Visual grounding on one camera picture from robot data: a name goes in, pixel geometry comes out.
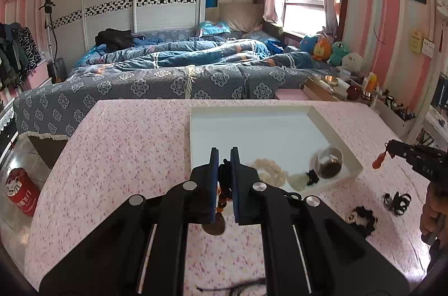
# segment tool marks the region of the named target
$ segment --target green stuffed toy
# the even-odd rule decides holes
[[[334,66],[341,66],[342,58],[350,53],[349,46],[341,41],[333,43],[332,51],[330,63]]]

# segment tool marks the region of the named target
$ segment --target power outlet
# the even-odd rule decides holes
[[[422,54],[433,58],[434,56],[434,49],[435,45],[430,40],[427,40],[426,38],[423,39],[423,45],[422,45]]]

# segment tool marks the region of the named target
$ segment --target orange stuffed toy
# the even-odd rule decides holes
[[[319,37],[316,46],[314,46],[314,55],[312,56],[315,60],[326,61],[332,54],[332,46],[330,41],[325,37]]]

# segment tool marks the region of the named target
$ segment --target floor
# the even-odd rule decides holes
[[[50,169],[27,138],[18,140],[14,149],[8,153],[1,164],[0,184],[2,188],[10,171],[19,167],[24,168],[36,186],[42,189],[50,174]],[[22,273],[31,220],[31,217],[23,214],[8,199],[4,191],[0,191],[0,240]]]

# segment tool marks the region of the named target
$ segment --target pink tablecloth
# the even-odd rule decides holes
[[[166,193],[190,176],[190,107],[312,105],[339,133],[364,166],[357,179],[319,196],[345,217],[356,206],[379,218],[369,242],[413,284],[425,275],[428,246],[419,218],[428,181],[401,158],[371,167],[393,132],[367,106],[342,102],[226,100],[99,101],[69,140],[39,198],[25,253],[25,276],[38,289],[44,275],[130,195]],[[402,217],[386,211],[384,193],[408,192]],[[185,295],[196,286],[228,286],[264,275],[259,226],[238,227],[226,218],[221,237],[190,225]]]

